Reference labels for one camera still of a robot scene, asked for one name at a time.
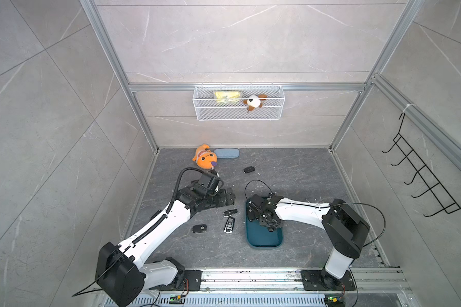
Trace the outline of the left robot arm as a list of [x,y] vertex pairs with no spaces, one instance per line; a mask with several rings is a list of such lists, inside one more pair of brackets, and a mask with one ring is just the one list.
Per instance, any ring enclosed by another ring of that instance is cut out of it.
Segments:
[[184,267],[172,258],[145,265],[157,247],[181,225],[204,210],[234,205],[233,189],[210,188],[195,182],[175,197],[142,229],[118,244],[106,243],[99,251],[94,283],[117,306],[128,306],[145,289],[162,285],[178,288]]

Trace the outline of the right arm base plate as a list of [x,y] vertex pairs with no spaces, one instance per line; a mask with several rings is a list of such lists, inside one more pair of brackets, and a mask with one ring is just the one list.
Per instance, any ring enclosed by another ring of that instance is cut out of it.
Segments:
[[306,291],[354,291],[357,290],[350,271],[345,272],[341,279],[337,279],[325,270],[301,270],[300,276],[303,288]]

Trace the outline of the teal storage box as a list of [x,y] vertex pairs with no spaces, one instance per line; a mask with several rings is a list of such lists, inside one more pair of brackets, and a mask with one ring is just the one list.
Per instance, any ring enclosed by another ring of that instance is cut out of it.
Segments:
[[258,221],[250,222],[247,219],[247,201],[245,203],[246,210],[246,236],[248,243],[257,249],[275,249],[283,242],[282,229],[271,232],[266,227],[260,226]]

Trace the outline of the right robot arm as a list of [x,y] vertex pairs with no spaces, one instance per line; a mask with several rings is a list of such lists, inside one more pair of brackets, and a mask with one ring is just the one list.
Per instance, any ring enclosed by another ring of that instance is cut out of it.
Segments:
[[324,265],[324,281],[339,283],[350,265],[358,259],[370,232],[368,223],[349,203],[335,199],[331,203],[306,203],[271,194],[265,198],[257,194],[247,202],[248,220],[268,232],[275,232],[286,221],[315,226],[326,232],[332,251]]

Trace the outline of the black flip key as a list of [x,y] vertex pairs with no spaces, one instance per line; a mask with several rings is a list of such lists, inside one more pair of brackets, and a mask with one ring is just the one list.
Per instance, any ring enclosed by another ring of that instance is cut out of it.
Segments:
[[251,208],[247,209],[247,219],[250,222],[253,222],[256,219],[256,214],[255,214],[254,210],[251,209]]

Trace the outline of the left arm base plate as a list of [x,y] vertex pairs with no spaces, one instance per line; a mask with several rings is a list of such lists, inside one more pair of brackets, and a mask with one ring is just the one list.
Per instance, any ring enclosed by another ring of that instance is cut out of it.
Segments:
[[199,291],[202,283],[201,270],[188,270],[184,274],[178,273],[173,282],[168,285],[152,287],[151,290],[161,289],[162,291],[180,290],[180,291]]

